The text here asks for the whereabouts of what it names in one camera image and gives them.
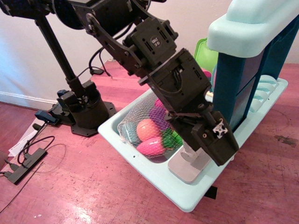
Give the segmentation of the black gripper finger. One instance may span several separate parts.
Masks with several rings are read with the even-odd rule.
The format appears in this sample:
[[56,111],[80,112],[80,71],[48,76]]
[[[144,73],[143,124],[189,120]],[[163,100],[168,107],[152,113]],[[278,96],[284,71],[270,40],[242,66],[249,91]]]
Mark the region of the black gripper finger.
[[211,113],[214,123],[206,128],[207,154],[217,166],[224,165],[239,150],[229,123],[219,111]]

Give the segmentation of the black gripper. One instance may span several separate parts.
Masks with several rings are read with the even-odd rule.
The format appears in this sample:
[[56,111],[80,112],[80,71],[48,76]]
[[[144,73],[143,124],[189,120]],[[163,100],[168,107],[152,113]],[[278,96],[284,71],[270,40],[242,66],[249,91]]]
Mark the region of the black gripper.
[[213,114],[205,99],[211,83],[187,49],[181,49],[154,70],[140,69],[139,84],[147,84],[168,110],[168,122],[194,150],[208,152],[213,142]]

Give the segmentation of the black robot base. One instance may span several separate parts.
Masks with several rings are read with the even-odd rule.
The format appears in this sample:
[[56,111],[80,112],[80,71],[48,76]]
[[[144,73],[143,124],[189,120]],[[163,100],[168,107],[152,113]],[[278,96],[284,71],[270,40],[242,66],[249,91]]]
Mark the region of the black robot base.
[[70,126],[73,134],[85,137],[97,134],[98,127],[116,114],[113,103],[102,100],[91,80],[82,84],[75,78],[67,83],[70,90],[57,92],[57,103],[48,113],[58,120],[57,124]]

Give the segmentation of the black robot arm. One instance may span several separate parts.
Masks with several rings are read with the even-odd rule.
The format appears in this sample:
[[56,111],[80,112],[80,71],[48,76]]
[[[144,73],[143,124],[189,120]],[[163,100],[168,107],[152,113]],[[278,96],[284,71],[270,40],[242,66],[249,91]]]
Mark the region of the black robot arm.
[[194,150],[218,165],[239,147],[230,125],[205,96],[211,84],[168,20],[151,15],[145,0],[3,0],[12,17],[43,19],[54,13],[66,26],[85,29],[125,68],[147,84],[169,112],[165,119]]

